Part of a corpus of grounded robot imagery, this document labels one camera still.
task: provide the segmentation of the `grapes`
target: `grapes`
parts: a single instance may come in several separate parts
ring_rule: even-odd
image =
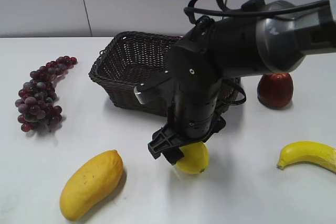
[[[38,122],[36,116],[31,115],[31,114],[25,114],[25,115],[24,115],[24,119],[25,119],[27,122]]]
[[[46,89],[47,88],[47,86],[45,85],[45,83],[44,82],[38,82],[37,84],[36,84],[36,86],[37,86],[37,88],[39,88],[39,89]]]
[[[15,107],[19,107],[21,104],[23,104],[24,102],[23,102],[23,100],[22,99],[17,99],[16,101],[15,101]]]
[[[23,132],[28,132],[28,131],[30,131],[30,126],[29,126],[29,124],[27,124],[27,123],[22,124],[22,125],[21,125],[21,130],[22,130]]]
[[[37,80],[33,80],[33,79],[31,79],[29,82],[30,82],[32,85],[34,85],[34,86],[38,83]]]
[[[63,63],[58,64],[57,67],[60,68],[62,71],[66,70],[66,69],[68,68],[68,67],[67,67],[65,64],[63,64]]]
[[[54,110],[58,113],[58,114],[60,114],[60,113],[62,113],[62,107],[61,106],[55,106],[54,107]]]
[[[52,102],[53,102],[53,100],[52,100],[52,98],[50,98],[50,97],[47,97],[47,98],[45,99],[45,102],[46,102],[46,103],[52,103]]]
[[[53,116],[51,119],[50,119],[50,124],[51,125],[54,125],[54,124],[57,124],[59,122],[59,118],[57,116]]]
[[[49,97],[52,98],[53,101],[55,101],[57,99],[56,93],[50,94]]]
[[[38,72],[37,71],[32,71],[30,72],[30,77],[33,79],[33,80],[37,80],[38,79]]]
[[[44,72],[44,71],[46,71],[48,68],[46,67],[46,66],[41,66],[40,67],[40,70],[41,70],[41,72]]]
[[[36,118],[39,120],[42,120],[45,117],[46,117],[46,112],[44,110],[40,110],[36,115]]]
[[[32,115],[37,115],[40,110],[41,110],[41,108],[38,105],[33,105],[33,106],[30,106],[28,111]]]
[[[34,97],[28,97],[25,100],[25,104],[26,105],[34,105],[34,104],[36,104],[36,99]]]
[[[30,97],[30,94],[25,94],[23,97],[22,97],[22,100],[26,101],[26,99]]]
[[[30,87],[32,87],[33,85],[30,82],[25,82],[23,84],[23,89],[25,90],[29,90]]]
[[[77,63],[77,59],[75,57],[71,57],[70,60],[71,60],[73,65],[75,65]]]
[[[58,76],[60,76],[63,73],[63,71],[60,68],[56,68],[55,70],[56,70],[56,75]]]
[[[17,117],[17,121],[19,122],[19,123],[26,123],[26,120],[25,120],[25,118],[24,118],[24,115],[19,115],[18,117]]]
[[[48,74],[51,74],[51,75],[56,74],[56,68],[49,68]]]
[[[21,114],[24,114],[28,111],[28,106],[26,104],[21,104],[17,108]]]
[[[42,91],[41,91],[41,94],[43,95],[43,97],[47,97],[47,96],[48,96],[48,93],[47,93],[47,91],[45,91],[45,90],[42,90]]]
[[[42,81],[45,81],[46,78],[47,78],[47,74],[46,74],[46,73],[40,73],[39,76],[40,76],[40,79],[41,79]]]
[[[20,113],[17,120],[22,124],[22,131],[34,130],[42,123],[55,125],[62,120],[62,108],[53,106],[57,95],[52,81],[76,63],[75,57],[64,56],[30,72],[31,80],[23,84],[18,92],[20,99],[15,101],[15,107]]]
[[[21,89],[21,90],[19,91],[19,97],[22,98],[26,93],[27,93],[27,90]]]
[[[70,66],[72,66],[72,62],[70,59],[65,60],[64,64],[69,68]]]
[[[57,63],[64,63],[64,57],[58,57],[58,59],[56,60]]]
[[[29,122],[28,125],[29,125],[31,130],[35,130],[39,126],[39,123],[38,122]]]
[[[44,101],[37,101],[37,105],[41,108],[44,109],[46,107],[46,104],[44,103]]]
[[[43,100],[44,96],[42,93],[36,93],[34,94],[34,98],[37,100],[37,101],[41,101]]]
[[[54,94],[54,93],[55,93],[55,89],[54,89],[54,87],[49,87],[49,88],[47,88],[47,93],[48,93],[48,94]]]

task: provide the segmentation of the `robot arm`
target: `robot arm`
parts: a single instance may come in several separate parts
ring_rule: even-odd
[[[157,96],[166,99],[167,124],[153,134],[148,148],[154,158],[162,153],[171,164],[183,157],[179,147],[206,142],[225,126],[222,112],[246,101],[231,78],[291,72],[305,55],[336,51],[336,0],[296,7],[250,0],[240,10],[216,1],[222,12],[196,9],[197,0],[190,1],[185,12],[195,27],[167,52],[166,71],[134,88],[142,104]],[[197,12],[228,17],[195,20]],[[222,82],[244,98],[220,100]]]

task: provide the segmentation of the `yellow lemon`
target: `yellow lemon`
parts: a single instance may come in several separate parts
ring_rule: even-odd
[[[177,161],[176,166],[185,173],[199,174],[209,166],[209,152],[203,142],[182,146],[184,157]]]

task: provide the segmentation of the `yellow mango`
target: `yellow mango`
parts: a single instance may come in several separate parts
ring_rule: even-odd
[[[116,150],[95,156],[79,168],[66,183],[59,205],[68,220],[80,219],[91,207],[108,196],[123,172]]]

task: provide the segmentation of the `black cable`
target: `black cable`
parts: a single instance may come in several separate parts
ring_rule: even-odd
[[[189,16],[190,13],[198,13],[198,14],[204,14],[204,15],[210,15],[210,16],[217,16],[217,17],[270,17],[270,16],[287,14],[287,13],[301,12],[303,10],[314,9],[314,8],[322,7],[326,5],[329,5],[329,0],[320,0],[317,2],[310,3],[310,4],[299,5],[299,6],[285,8],[285,9],[266,10],[262,12],[242,12],[239,9],[221,12],[218,10],[206,10],[206,9],[199,9],[199,8],[194,8],[194,7],[185,7],[183,11],[187,16]]]

